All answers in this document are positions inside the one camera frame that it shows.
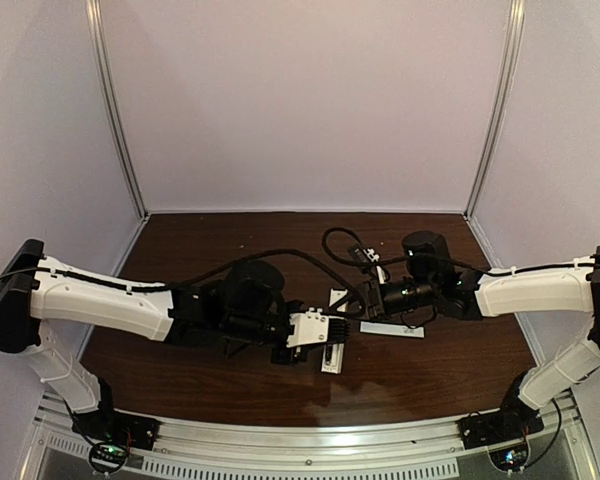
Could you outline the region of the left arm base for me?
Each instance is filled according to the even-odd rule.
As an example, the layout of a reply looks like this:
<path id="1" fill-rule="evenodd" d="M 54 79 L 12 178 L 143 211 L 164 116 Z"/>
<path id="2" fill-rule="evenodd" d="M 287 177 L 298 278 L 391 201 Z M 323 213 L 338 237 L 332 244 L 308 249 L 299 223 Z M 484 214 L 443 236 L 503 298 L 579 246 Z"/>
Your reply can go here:
<path id="1" fill-rule="evenodd" d="M 157 419 L 118 411 L 107 418 L 98 412 L 77 414 L 69 411 L 72 430 L 89 445 L 87 462 L 105 477 L 120 471 L 132 449 L 151 451 L 157 439 Z"/>

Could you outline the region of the black silver battery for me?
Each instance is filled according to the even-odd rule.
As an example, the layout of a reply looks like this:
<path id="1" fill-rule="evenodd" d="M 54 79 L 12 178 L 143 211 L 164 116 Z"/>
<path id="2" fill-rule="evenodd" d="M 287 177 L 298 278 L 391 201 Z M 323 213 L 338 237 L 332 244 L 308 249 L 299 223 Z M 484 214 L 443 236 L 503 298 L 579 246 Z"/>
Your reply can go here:
<path id="1" fill-rule="evenodd" d="M 330 365 L 333 357 L 333 347 L 331 345 L 327 345 L 324 348 L 323 352 L 323 360 L 322 363 L 324 365 Z"/>

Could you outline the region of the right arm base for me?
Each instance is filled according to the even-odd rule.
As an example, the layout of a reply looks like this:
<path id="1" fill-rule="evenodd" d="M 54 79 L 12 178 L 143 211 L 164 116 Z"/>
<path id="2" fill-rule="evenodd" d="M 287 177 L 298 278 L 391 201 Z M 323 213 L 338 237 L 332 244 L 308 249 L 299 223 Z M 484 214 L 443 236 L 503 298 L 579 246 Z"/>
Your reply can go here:
<path id="1" fill-rule="evenodd" d="M 499 471 L 522 471 L 530 461 L 528 437 L 544 429 L 537 415 L 522 419 L 511 411 L 473 412 L 457 422 L 465 450 L 485 447 L 491 464 Z"/>

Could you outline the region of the white battery cover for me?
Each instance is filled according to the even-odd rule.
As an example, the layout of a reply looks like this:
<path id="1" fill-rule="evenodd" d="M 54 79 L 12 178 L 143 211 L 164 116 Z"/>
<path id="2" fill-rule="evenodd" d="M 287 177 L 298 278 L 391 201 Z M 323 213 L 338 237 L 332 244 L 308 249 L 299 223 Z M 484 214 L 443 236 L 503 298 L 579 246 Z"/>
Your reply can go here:
<path id="1" fill-rule="evenodd" d="M 359 331 L 364 334 L 372 335 L 384 335 L 415 339 L 425 338 L 425 329 L 423 327 L 411 328 L 405 325 L 397 324 L 361 322 L 359 325 Z"/>

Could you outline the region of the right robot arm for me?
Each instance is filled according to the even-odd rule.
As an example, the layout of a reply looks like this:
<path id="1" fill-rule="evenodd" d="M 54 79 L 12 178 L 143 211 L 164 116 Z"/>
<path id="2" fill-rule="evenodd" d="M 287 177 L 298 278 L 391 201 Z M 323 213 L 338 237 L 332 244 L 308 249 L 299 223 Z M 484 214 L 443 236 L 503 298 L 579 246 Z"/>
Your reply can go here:
<path id="1" fill-rule="evenodd" d="M 337 263 L 370 275 L 361 288 L 370 321 L 422 307 L 458 320 L 550 311 L 592 315 L 591 326 L 569 346 L 513 381 L 499 409 L 483 418 L 485 427 L 514 436 L 530 431 L 542 407 L 600 369 L 600 246 L 591 256 L 567 262 L 485 270 L 453 259 L 443 235 L 416 231 L 401 242 L 407 277 L 388 282 L 382 275 L 395 261 L 380 259 L 353 231 L 345 233 L 355 241 L 347 257 L 327 243 L 322 247 Z"/>

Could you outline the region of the white remote control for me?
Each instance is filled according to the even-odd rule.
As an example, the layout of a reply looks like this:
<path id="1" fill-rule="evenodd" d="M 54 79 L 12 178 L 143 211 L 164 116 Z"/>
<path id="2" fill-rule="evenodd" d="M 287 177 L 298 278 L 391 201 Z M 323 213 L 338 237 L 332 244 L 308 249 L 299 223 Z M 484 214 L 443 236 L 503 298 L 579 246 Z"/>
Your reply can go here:
<path id="1" fill-rule="evenodd" d="M 329 294 L 329 308 L 332 308 L 332 303 L 337 299 L 341 298 L 344 294 L 350 294 L 345 289 L 332 288 Z M 330 365 L 324 365 L 322 363 L 323 360 L 323 352 L 322 351 L 322 360 L 321 360 L 321 369 L 320 371 L 324 374 L 331 375 L 339 375 L 342 371 L 343 361 L 344 361 L 344 350 L 345 350 L 345 342 L 349 335 L 349 324 L 348 320 L 343 317 L 345 313 L 337 313 L 336 318 L 345 323 L 345 331 L 343 333 L 330 333 L 329 340 L 325 344 L 324 348 L 327 345 L 331 345 L 333 347 L 333 357 Z"/>

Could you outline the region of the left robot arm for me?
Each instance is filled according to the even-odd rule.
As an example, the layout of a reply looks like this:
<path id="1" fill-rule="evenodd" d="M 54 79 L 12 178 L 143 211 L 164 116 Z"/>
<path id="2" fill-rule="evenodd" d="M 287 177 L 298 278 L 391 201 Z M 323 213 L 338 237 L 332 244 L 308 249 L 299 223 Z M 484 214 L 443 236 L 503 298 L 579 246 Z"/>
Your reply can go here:
<path id="1" fill-rule="evenodd" d="M 128 422 L 114 410 L 108 384 L 61 345 L 52 320 L 179 346 L 215 337 L 264 345 L 280 362 L 295 361 L 327 338 L 327 318 L 285 301 L 284 279 L 266 262 L 239 264 L 203 287 L 169 287 L 76 270 L 43 249 L 40 241 L 25 242 L 0 275 L 0 351 L 26 355 L 41 381 L 66 402 L 75 429 L 91 437 L 112 439 L 128 430 Z"/>

